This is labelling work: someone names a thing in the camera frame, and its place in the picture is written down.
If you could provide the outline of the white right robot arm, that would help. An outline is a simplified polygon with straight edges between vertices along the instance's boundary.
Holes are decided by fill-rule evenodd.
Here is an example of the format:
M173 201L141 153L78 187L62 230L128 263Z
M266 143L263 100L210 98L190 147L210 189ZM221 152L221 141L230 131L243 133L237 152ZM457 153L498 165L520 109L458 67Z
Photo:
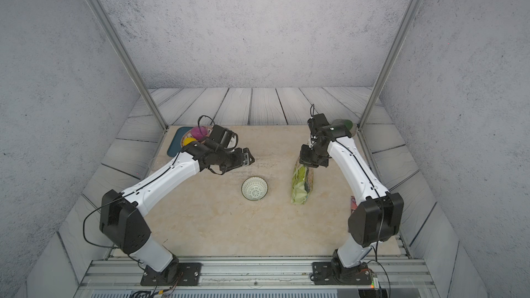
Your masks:
M343 121L330 123L325 115L317 114L308 126L309 144L301 147L300 163L318 168L334 160L356 200L357 208L348 219L349 238L333 254L338 270L356 268L370 250L398 234L404 200L372 172Z

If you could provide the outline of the green oats bag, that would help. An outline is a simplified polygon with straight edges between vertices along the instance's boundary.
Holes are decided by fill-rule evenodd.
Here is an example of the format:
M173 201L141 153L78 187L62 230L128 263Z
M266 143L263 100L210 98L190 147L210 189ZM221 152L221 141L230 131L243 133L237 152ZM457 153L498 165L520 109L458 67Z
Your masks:
M291 181L291 203L294 205L306 204L313 190L313 168L295 164Z

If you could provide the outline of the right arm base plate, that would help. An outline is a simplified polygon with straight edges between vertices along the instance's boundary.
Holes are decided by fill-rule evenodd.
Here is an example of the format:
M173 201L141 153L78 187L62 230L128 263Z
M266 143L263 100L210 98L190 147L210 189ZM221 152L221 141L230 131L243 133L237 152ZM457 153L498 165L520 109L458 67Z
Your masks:
M339 261L313 262L310 280L318 286L354 285L372 286L373 277L367 263L361 262L352 268L345 268Z

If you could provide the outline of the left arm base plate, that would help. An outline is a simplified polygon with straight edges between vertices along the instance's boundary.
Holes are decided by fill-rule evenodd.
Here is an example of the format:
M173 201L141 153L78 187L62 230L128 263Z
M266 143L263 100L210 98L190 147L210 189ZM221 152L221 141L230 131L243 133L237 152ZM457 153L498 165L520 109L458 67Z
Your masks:
M168 267L156 272L145 266L141 286L198 286L202 263L171 262Z

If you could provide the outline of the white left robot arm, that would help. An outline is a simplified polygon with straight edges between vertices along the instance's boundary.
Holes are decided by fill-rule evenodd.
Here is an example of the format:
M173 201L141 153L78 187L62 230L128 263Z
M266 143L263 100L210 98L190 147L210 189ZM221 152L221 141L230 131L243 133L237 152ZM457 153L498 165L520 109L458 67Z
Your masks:
M210 148L192 142L151 176L120 193L102 197L100 231L123 253L149 270L164 272L177 258L152 236L145 217L171 191L187 179L218 166L223 175L255 162L248 148Z

